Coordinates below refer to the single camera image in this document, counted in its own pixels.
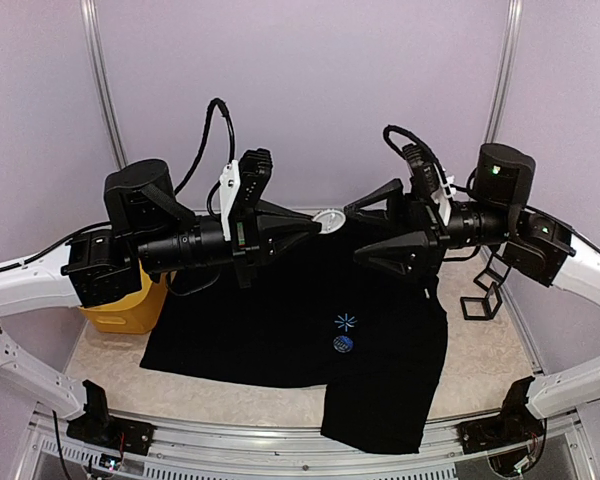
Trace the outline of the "round white brooch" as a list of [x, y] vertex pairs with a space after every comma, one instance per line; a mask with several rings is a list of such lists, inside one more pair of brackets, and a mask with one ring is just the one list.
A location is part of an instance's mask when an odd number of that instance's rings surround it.
[[346, 215], [342, 210], [329, 208], [317, 212], [312, 221], [320, 225], [320, 234], [328, 235], [338, 231], [346, 222]]

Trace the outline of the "black t-shirt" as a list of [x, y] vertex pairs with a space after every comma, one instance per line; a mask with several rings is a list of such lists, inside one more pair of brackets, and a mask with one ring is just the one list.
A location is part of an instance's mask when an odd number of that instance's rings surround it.
[[[419, 451], [448, 345], [438, 283], [410, 284], [359, 265], [384, 240], [349, 221], [262, 268], [249, 288], [232, 267], [175, 280], [142, 368], [273, 388], [326, 389], [320, 432], [371, 454]], [[339, 353], [333, 340], [354, 341]]]

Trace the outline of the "green blue round brooch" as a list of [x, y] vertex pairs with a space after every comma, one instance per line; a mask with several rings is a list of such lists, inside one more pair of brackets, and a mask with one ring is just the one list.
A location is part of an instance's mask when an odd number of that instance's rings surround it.
[[354, 348], [354, 341], [346, 335], [340, 335], [333, 340], [332, 345], [339, 353], [349, 353]]

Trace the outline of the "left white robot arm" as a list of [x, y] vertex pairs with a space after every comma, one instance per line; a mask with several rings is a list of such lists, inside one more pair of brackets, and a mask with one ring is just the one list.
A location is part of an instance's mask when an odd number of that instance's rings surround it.
[[[230, 264], [241, 286], [260, 266], [319, 234], [311, 216], [262, 199], [272, 163], [264, 150], [230, 162], [221, 176], [218, 217], [178, 202], [166, 162], [146, 159], [110, 174], [108, 221], [87, 227], [37, 255], [0, 265], [0, 319], [52, 307], [97, 307], [140, 290], [144, 277]], [[0, 378], [60, 418], [77, 422], [101, 445], [120, 434], [105, 391], [72, 380], [22, 353], [0, 325]]]

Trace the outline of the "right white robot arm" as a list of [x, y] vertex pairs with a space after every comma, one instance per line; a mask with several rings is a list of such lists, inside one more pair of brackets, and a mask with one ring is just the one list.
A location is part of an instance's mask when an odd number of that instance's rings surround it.
[[535, 161], [498, 143], [479, 150], [467, 183], [454, 198], [450, 177], [422, 144], [399, 149], [411, 187], [394, 179], [349, 204], [346, 216], [391, 232], [354, 253], [361, 265], [409, 282], [437, 275], [449, 250], [488, 247], [508, 269], [600, 307], [600, 248], [563, 221], [532, 208]]

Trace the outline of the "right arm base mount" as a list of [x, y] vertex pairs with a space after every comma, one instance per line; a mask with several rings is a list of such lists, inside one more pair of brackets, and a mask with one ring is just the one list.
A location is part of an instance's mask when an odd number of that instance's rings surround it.
[[461, 422], [457, 431], [463, 453], [473, 454], [541, 437], [546, 427], [524, 405], [511, 404], [503, 405], [495, 416]]

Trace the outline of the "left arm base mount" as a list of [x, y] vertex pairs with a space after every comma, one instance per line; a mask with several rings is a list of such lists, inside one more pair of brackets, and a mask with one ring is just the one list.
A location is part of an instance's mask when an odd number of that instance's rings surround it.
[[86, 401], [82, 413], [67, 422], [67, 436], [87, 444], [117, 450], [120, 454], [147, 456], [155, 426], [148, 422], [113, 416], [105, 390], [84, 380]]

